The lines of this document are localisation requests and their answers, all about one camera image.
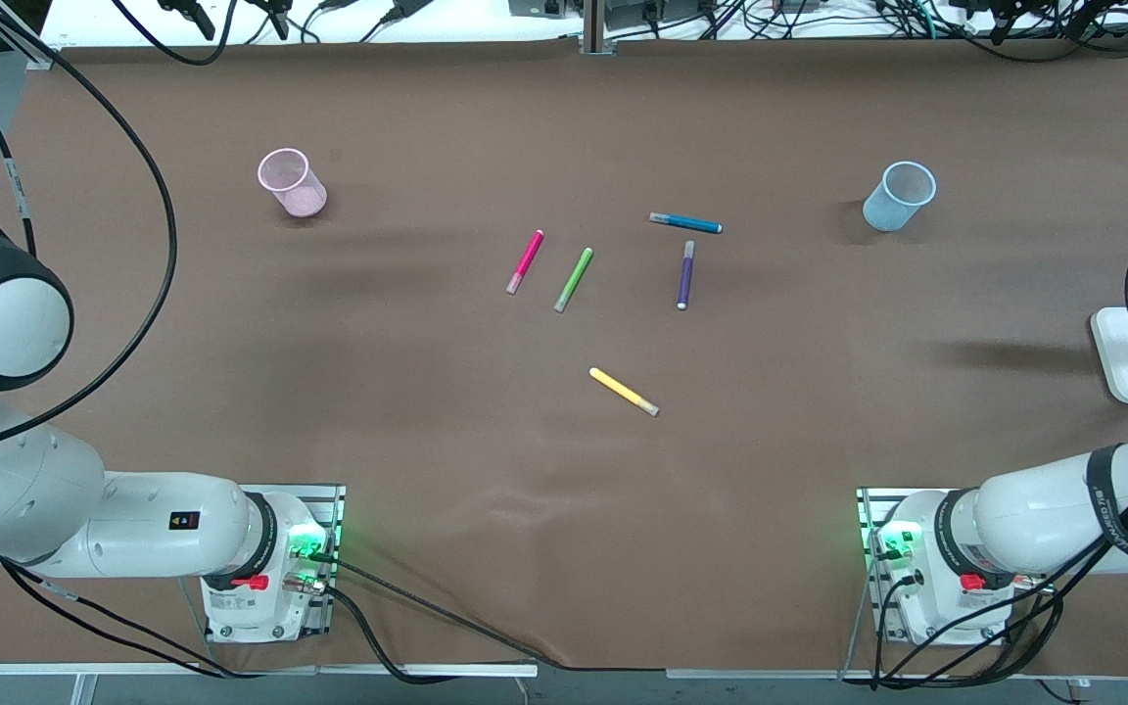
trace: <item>pink cup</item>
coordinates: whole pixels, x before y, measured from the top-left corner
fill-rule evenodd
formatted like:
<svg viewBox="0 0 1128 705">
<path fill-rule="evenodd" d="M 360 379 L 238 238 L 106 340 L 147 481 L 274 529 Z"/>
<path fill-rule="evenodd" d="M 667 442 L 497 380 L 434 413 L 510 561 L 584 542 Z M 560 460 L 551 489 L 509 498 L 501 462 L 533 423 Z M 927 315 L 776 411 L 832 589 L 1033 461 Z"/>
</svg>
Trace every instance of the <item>pink cup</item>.
<svg viewBox="0 0 1128 705">
<path fill-rule="evenodd" d="M 328 192 L 316 178 L 308 156 L 299 149 L 282 148 L 259 161 L 259 184 L 285 206 L 285 212 L 305 219 L 321 212 Z"/>
</svg>

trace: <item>cup rim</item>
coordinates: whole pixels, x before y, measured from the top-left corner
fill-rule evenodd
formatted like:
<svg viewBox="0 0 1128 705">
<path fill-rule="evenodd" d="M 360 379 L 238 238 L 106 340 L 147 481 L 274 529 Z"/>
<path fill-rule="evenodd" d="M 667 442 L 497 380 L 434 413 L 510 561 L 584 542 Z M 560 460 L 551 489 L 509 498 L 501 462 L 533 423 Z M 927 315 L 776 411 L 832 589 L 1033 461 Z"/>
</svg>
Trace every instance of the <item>cup rim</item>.
<svg viewBox="0 0 1128 705">
<path fill-rule="evenodd" d="M 299 177 L 299 180 L 296 180 L 296 183 L 290 184 L 290 186 L 287 186 L 284 188 L 273 188 L 268 186 L 267 183 L 264 183 L 264 165 L 268 164 L 268 159 L 276 157 L 277 155 L 282 155 L 282 152 L 294 152 L 294 155 L 299 155 L 301 159 L 303 159 L 303 175 Z M 259 160 L 259 168 L 256 169 L 256 178 L 259 179 L 259 186 L 267 188 L 270 192 L 285 193 L 288 191 L 293 191 L 296 188 L 299 188 L 299 186 L 301 186 L 301 184 L 308 179 L 308 173 L 310 173 L 310 170 L 312 170 L 312 164 L 310 164 L 310 161 L 308 160 L 307 155 L 303 155 L 303 152 L 300 152 L 299 149 L 294 149 L 293 147 L 282 147 L 281 149 L 273 149 L 272 152 L 267 152 L 267 155 L 264 155 L 264 159 Z"/>
<path fill-rule="evenodd" d="M 931 193 L 928 193 L 928 196 L 926 196 L 924 201 L 913 202 L 904 201 L 902 197 L 896 196 L 895 193 L 891 193 L 890 187 L 887 186 L 887 178 L 890 177 L 891 169 L 895 169 L 895 167 L 916 167 L 917 169 L 922 169 L 922 174 L 926 175 L 926 177 L 931 179 Z M 887 167 L 885 173 L 881 174 L 881 188 L 883 192 L 887 192 L 887 196 L 889 196 L 890 200 L 895 201 L 897 204 L 913 206 L 913 209 L 920 209 L 922 205 L 934 201 L 934 197 L 938 192 L 938 182 L 934 178 L 934 173 L 926 168 L 925 165 L 917 164 L 917 161 L 896 161 L 893 165 Z"/>
</svg>

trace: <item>brown table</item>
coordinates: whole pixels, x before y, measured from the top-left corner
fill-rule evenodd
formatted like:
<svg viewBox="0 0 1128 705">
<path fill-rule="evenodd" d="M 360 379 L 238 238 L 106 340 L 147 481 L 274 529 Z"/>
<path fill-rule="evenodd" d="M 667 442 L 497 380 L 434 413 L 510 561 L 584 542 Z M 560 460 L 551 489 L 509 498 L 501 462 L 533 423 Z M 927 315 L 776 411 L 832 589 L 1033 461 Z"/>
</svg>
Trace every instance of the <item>brown table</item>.
<svg viewBox="0 0 1128 705">
<path fill-rule="evenodd" d="M 63 428 L 113 469 L 344 482 L 345 556 L 570 664 L 837 669 L 864 580 L 856 486 L 968 486 L 1128 441 L 1087 335 L 1128 255 L 1128 59 L 876 41 L 72 56 L 152 148 L 182 245 L 156 331 Z M 14 396 L 36 412 L 138 325 L 165 235 L 130 144 L 58 71 L 30 77 L 10 139 L 79 312 L 67 361 Z M 283 144 L 331 190 L 321 218 L 256 184 Z M 858 202 L 901 158 L 938 196 L 876 236 Z M 652 210 L 724 222 L 697 236 L 688 312 L 688 233 Z M 582 246 L 594 263 L 557 316 Z M 347 584 L 399 661 L 515 659 Z M 78 588 L 196 645 L 175 581 Z M 370 660 L 345 616 L 224 655 Z M 140 660 L 0 575 L 0 661 Z M 1128 675 L 1128 576 L 1073 594 L 1034 671 Z"/>
</svg>

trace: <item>red button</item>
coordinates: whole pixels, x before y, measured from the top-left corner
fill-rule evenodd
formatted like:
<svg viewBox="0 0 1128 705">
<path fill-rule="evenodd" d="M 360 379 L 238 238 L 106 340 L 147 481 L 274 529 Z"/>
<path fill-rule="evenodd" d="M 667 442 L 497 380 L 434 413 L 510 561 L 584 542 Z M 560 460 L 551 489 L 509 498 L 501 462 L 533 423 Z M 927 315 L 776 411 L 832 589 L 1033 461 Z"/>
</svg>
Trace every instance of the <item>red button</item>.
<svg viewBox="0 0 1128 705">
<path fill-rule="evenodd" d="M 960 588 L 966 590 L 980 590 L 986 588 L 986 581 L 982 576 L 976 573 L 966 573 L 960 575 Z"/>
<path fill-rule="evenodd" d="M 252 575 L 248 579 L 233 579 L 229 582 L 232 584 L 245 584 L 252 590 L 267 590 L 268 589 L 268 576 L 267 575 Z"/>
</svg>

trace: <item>pink marker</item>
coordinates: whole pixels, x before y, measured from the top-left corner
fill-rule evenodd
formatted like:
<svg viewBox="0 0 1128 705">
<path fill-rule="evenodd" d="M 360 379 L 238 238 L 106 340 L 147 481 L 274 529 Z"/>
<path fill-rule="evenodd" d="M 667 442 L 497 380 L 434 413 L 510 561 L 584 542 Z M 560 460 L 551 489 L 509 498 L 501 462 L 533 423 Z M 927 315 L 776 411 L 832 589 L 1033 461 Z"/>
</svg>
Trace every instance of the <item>pink marker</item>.
<svg viewBox="0 0 1128 705">
<path fill-rule="evenodd" d="M 515 265 L 515 273 L 508 282 L 508 293 L 515 293 L 520 289 L 520 282 L 525 279 L 525 273 L 529 272 L 529 264 L 534 261 L 534 255 L 538 254 L 538 245 L 543 244 L 543 231 L 534 231 L 534 237 L 529 240 L 529 247 L 525 247 L 525 254 L 520 257 L 520 264 Z"/>
</svg>

